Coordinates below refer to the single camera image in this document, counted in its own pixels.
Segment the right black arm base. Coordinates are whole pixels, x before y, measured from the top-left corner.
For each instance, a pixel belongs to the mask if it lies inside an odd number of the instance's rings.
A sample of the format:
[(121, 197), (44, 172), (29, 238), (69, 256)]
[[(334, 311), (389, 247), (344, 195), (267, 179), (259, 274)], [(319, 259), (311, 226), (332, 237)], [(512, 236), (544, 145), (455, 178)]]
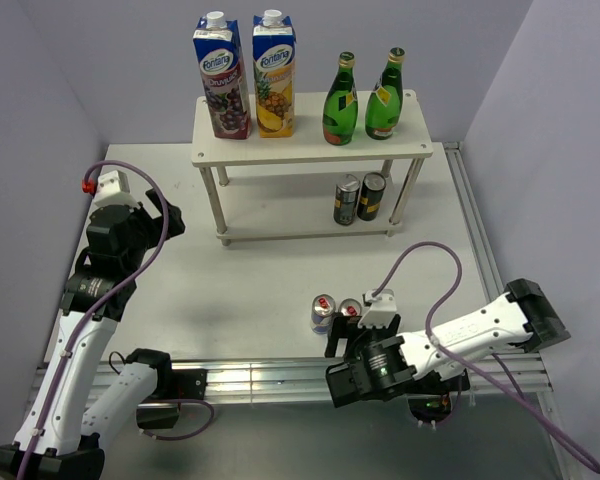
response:
[(437, 431), (460, 407), (462, 395), (470, 389), (469, 375), (464, 370), (450, 379), (439, 393), (407, 398), (410, 422), (421, 430)]

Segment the green glass bottle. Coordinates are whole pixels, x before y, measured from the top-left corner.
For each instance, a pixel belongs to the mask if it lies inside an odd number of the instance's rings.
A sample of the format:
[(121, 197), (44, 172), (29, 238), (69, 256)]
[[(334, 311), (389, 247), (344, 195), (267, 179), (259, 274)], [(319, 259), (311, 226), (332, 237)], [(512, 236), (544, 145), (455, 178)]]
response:
[(358, 118), (358, 99), (353, 76), (355, 56), (339, 55), (338, 71), (324, 102), (322, 128), (325, 140), (337, 146), (352, 140)]
[(399, 123), (403, 106), (402, 65), (405, 50), (393, 47), (386, 66), (367, 102), (366, 134), (375, 140), (390, 138)]

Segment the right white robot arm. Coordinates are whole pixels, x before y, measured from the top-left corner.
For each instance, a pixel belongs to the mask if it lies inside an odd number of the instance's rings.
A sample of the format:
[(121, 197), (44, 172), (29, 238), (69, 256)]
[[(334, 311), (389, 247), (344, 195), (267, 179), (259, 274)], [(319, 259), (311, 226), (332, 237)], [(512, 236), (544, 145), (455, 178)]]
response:
[(390, 290), (367, 299), (358, 316), (335, 315), (324, 353), (331, 358), (346, 342), (342, 362), (325, 373), (335, 407), (466, 390), (465, 362), (508, 347), (535, 353), (570, 337), (540, 286), (524, 278), (481, 309), (429, 331), (399, 332), (400, 321)]

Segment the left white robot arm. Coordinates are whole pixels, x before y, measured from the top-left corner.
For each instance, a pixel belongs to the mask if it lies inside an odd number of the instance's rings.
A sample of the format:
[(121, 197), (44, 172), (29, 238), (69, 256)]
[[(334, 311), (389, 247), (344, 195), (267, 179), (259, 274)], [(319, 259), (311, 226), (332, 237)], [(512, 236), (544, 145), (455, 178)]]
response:
[(167, 240), (185, 231), (179, 208), (154, 189), (146, 196), (159, 217), (127, 193), (96, 194), (88, 245), (65, 285), (58, 337), (37, 397), (14, 440), (0, 446), (1, 478), (99, 478), (109, 443), (137, 407), (173, 391), (169, 354), (136, 349), (105, 393), (87, 403), (137, 277)]

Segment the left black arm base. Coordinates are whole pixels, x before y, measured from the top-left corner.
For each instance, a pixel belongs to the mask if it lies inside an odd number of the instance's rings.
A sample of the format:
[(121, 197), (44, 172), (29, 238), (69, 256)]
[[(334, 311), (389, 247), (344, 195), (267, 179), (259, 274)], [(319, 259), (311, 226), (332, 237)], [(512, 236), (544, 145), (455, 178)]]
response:
[(203, 400), (207, 375), (206, 369), (174, 370), (166, 387), (152, 393), (138, 406), (137, 426), (150, 431), (173, 428), (180, 418), (182, 403), (169, 404), (164, 400)]

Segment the dark can yellow label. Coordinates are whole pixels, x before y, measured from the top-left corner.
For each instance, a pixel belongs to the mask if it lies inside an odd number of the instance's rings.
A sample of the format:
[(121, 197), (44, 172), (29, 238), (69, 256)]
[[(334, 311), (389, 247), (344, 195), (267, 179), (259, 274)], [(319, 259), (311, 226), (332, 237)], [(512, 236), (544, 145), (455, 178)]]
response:
[(357, 216), (360, 220), (372, 221), (377, 217), (385, 189), (386, 180), (381, 173), (370, 172), (365, 175), (357, 206)]

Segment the dark can top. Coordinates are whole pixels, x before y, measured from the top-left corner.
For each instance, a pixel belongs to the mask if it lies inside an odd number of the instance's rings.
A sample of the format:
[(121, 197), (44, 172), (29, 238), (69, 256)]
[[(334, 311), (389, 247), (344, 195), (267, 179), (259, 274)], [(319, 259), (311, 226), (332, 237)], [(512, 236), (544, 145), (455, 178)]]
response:
[(360, 186), (360, 180), (353, 174), (345, 174), (336, 181), (333, 219), (337, 224), (353, 223)]

